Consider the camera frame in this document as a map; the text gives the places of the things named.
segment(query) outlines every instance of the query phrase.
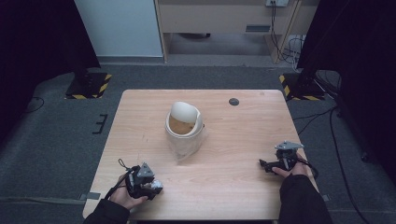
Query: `power outlet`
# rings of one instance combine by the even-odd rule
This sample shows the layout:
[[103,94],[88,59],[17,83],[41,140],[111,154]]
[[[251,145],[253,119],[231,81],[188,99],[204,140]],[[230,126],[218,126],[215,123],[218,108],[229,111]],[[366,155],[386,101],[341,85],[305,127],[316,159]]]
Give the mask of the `power outlet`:
[[265,5],[272,7],[274,3],[277,7],[286,7],[289,3],[289,0],[267,0]]

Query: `wall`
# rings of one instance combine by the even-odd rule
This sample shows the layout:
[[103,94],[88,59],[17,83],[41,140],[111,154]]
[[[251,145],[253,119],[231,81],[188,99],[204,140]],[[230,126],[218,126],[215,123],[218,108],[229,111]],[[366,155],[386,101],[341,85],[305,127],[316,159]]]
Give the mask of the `wall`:
[[75,0],[100,57],[162,57],[153,0]]

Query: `black sleeve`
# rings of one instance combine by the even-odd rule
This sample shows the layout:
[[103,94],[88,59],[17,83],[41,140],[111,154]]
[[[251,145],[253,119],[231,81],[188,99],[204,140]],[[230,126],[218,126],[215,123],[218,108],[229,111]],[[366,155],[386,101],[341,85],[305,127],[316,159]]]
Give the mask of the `black sleeve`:
[[330,224],[332,218],[306,175],[289,175],[280,188],[279,224]]
[[84,220],[84,224],[125,224],[129,215],[128,209],[123,206],[102,199],[95,210]]

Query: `wooden desk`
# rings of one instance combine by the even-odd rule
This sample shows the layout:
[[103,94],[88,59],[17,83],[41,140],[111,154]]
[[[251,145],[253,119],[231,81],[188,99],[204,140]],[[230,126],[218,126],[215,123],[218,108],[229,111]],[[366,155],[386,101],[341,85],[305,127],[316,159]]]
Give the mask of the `wooden desk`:
[[[157,20],[167,61],[173,33],[196,34],[262,34],[274,63],[278,49],[289,44],[289,35],[305,35],[319,0],[289,0],[277,7],[274,27],[273,9],[265,0],[155,0]],[[254,31],[248,28],[255,26]],[[271,39],[274,29],[277,48]]]
[[[231,98],[240,104],[230,105]],[[195,105],[208,134],[200,150],[180,163],[164,129],[175,101]],[[124,173],[119,158],[127,166],[145,161],[163,191],[136,208],[133,220],[277,219],[282,178],[265,173],[259,159],[275,161],[274,146],[284,140],[300,143],[281,91],[125,91],[91,192],[103,198],[116,184]],[[98,202],[88,200],[83,216]]]

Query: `person's left hand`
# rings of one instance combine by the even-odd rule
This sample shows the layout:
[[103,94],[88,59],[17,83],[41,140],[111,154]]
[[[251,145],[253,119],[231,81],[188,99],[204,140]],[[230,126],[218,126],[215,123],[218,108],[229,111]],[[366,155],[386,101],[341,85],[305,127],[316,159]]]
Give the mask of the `person's left hand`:
[[120,183],[120,186],[114,193],[110,196],[110,201],[113,203],[117,203],[122,205],[128,210],[133,209],[134,207],[138,206],[139,204],[148,200],[149,197],[143,196],[138,199],[132,198],[128,194],[128,190],[126,189],[125,180]]

